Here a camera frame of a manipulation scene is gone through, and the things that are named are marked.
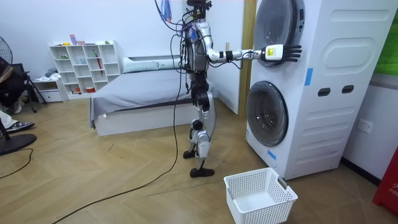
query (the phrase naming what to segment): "white laundry basket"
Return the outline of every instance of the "white laundry basket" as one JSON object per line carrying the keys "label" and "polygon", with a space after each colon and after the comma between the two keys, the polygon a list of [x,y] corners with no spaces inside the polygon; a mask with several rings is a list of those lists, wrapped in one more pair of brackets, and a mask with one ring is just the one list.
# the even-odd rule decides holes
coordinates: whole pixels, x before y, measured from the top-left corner
{"label": "white laundry basket", "polygon": [[224,181],[226,203],[237,224],[286,222],[297,200],[297,194],[272,168],[227,176]]}

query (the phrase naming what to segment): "cubby shelf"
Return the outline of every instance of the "cubby shelf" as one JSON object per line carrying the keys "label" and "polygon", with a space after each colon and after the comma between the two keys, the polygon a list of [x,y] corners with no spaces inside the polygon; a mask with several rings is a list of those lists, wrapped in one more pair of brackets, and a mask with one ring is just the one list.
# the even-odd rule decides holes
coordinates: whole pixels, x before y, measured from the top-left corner
{"label": "cubby shelf", "polygon": [[110,44],[50,46],[69,100],[88,98],[121,74],[121,58],[115,41]]}

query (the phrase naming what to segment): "pillow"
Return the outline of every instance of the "pillow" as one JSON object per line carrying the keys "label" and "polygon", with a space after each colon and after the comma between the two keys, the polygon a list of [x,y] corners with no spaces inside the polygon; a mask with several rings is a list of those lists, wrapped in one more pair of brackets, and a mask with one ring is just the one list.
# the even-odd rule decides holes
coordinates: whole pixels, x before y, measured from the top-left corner
{"label": "pillow", "polygon": [[153,71],[159,69],[159,64],[152,61],[135,62],[129,58],[123,58],[123,73]]}
{"label": "pillow", "polygon": [[167,69],[180,69],[179,63],[180,59],[179,58],[174,58],[174,64],[173,64],[173,59],[168,59],[168,60],[159,60],[157,61],[159,64],[159,70],[167,70]]}

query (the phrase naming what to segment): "wooden floor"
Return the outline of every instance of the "wooden floor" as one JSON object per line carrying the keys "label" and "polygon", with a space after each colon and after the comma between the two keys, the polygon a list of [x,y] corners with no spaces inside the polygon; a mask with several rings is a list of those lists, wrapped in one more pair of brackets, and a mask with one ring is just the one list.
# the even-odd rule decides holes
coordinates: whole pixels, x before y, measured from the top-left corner
{"label": "wooden floor", "polygon": [[[0,223],[52,223],[94,200],[138,187],[169,169],[172,128],[98,137],[86,127],[86,100],[26,106],[15,119],[36,123],[32,162],[0,179]],[[216,174],[191,179],[182,158],[188,126],[177,127],[175,168],[147,187],[92,205],[62,223],[233,223],[223,177],[265,167],[244,138],[246,122],[218,103],[218,123],[205,166]],[[0,157],[0,176],[27,162],[29,152]],[[371,203],[376,187],[345,166],[288,181],[298,195],[287,223],[398,223]]]}

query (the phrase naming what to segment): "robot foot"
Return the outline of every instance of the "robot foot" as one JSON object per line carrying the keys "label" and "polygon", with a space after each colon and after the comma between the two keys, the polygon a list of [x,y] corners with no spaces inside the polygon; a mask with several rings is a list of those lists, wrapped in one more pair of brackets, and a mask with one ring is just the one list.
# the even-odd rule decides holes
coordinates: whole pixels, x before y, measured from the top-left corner
{"label": "robot foot", "polygon": [[203,168],[203,167],[200,168],[200,170],[196,170],[196,168],[193,168],[191,170],[191,172],[189,173],[189,175],[192,178],[195,178],[195,177],[209,177],[209,176],[214,175],[214,170],[213,169],[206,169],[206,168]]}
{"label": "robot foot", "polygon": [[196,153],[195,150],[192,150],[191,152],[185,151],[184,154],[182,155],[182,157],[184,159],[194,158],[195,157],[195,153]]}

